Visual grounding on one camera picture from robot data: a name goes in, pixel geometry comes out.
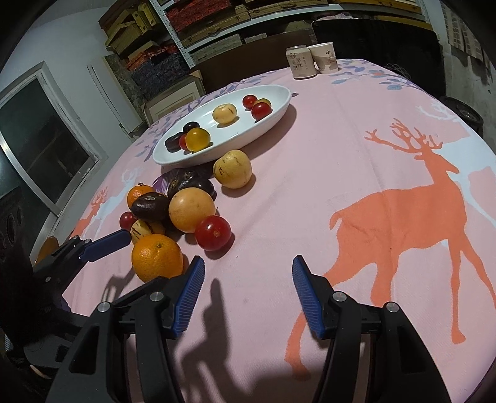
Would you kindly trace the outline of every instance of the drink can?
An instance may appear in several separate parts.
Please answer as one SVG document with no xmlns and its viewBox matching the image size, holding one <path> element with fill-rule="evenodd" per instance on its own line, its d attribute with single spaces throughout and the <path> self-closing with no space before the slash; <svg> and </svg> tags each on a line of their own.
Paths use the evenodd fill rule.
<svg viewBox="0 0 496 403">
<path fill-rule="evenodd" d="M 305 45 L 293 46 L 286 49 L 286 57 L 293 78 L 303 79 L 314 77 L 317 74 L 310 50 Z"/>
</svg>

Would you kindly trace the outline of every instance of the red package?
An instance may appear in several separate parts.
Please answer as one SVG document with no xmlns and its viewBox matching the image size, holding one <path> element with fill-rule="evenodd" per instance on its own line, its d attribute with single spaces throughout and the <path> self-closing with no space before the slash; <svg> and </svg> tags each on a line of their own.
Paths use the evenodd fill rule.
<svg viewBox="0 0 496 403">
<path fill-rule="evenodd" d="M 167 18 L 178 32 L 191 24 L 231 6 L 230 0 L 192 0 L 167 12 Z"/>
</svg>

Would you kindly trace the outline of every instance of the orange deer print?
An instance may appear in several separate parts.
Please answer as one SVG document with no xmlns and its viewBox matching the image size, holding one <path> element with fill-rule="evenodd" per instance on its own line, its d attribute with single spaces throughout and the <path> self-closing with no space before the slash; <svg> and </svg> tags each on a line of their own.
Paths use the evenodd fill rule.
<svg viewBox="0 0 496 403">
<path fill-rule="evenodd" d="M 76 227 L 74 228 L 74 231 L 72 232 L 71 236 L 76 236 L 79 235 L 81 236 L 86 227 L 89 225 L 91 219 L 96 216 L 98 213 L 98 210 L 100 209 L 100 205 L 105 203 L 107 201 L 107 188 L 102 189 L 99 191 L 93 200 L 91 201 L 91 210 L 88 213 L 87 217 L 84 217 L 80 219 Z"/>
<path fill-rule="evenodd" d="M 406 147 L 378 138 L 377 130 L 367 132 L 370 137 L 365 139 L 415 154 L 414 159 L 424 162 L 434 183 L 412 189 L 390 189 L 374 193 L 334 213 L 329 226 L 332 229 L 341 218 L 337 230 L 339 253 L 334 266 L 324 276 L 335 286 L 351 279 L 368 264 L 375 263 L 377 275 L 371 300 L 374 305 L 383 306 L 391 300 L 391 282 L 398 269 L 399 256 L 411 248 L 426 249 L 447 240 L 452 263 L 451 339 L 455 344 L 463 343 L 465 336 L 458 326 L 462 252 L 488 288 L 495 308 L 496 294 L 481 258 L 465 234 L 467 214 L 463 196 L 447 173 L 459 171 L 433 152 L 441 149 L 442 143 L 436 144 L 432 136 L 427 138 L 417 128 L 417 134 L 414 135 L 398 119 L 395 119 L 391 128 Z M 300 313 L 288 339 L 284 358 L 292 366 L 296 378 L 305 378 L 309 374 L 300 356 L 305 325 L 305 317 Z"/>
</svg>

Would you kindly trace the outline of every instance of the paper cup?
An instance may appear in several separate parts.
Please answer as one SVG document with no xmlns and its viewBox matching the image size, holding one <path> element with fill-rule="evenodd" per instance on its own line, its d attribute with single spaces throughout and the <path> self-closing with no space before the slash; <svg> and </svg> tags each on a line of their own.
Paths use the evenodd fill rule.
<svg viewBox="0 0 496 403">
<path fill-rule="evenodd" d="M 322 74 L 335 73 L 339 70 L 332 42 L 319 43 L 318 45 L 308 46 L 318 71 Z"/>
</svg>

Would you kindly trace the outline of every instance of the metal screw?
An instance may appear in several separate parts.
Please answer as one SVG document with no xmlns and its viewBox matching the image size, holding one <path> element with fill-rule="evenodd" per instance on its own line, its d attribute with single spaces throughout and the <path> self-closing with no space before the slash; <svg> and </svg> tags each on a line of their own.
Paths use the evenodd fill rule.
<svg viewBox="0 0 496 403">
<path fill-rule="evenodd" d="M 397 303 L 395 302 L 388 302 L 386 304 L 386 309 L 391 312 L 391 313 L 396 313 L 400 310 L 400 307 Z"/>
<path fill-rule="evenodd" d="M 334 301 L 343 302 L 346 301 L 347 296 L 344 292 L 336 291 L 334 294 L 332 294 L 332 298 L 334 299 Z"/>
<path fill-rule="evenodd" d="M 162 294 L 160 291 L 155 291 L 155 292 L 152 292 L 150 294 L 150 299 L 153 301 L 153 302 L 158 302 L 160 301 L 162 298 L 164 298 L 164 294 Z"/>
<path fill-rule="evenodd" d="M 98 309 L 98 312 L 107 312 L 110 309 L 110 303 L 107 301 L 101 302 L 98 304 L 96 309 Z"/>
</svg>

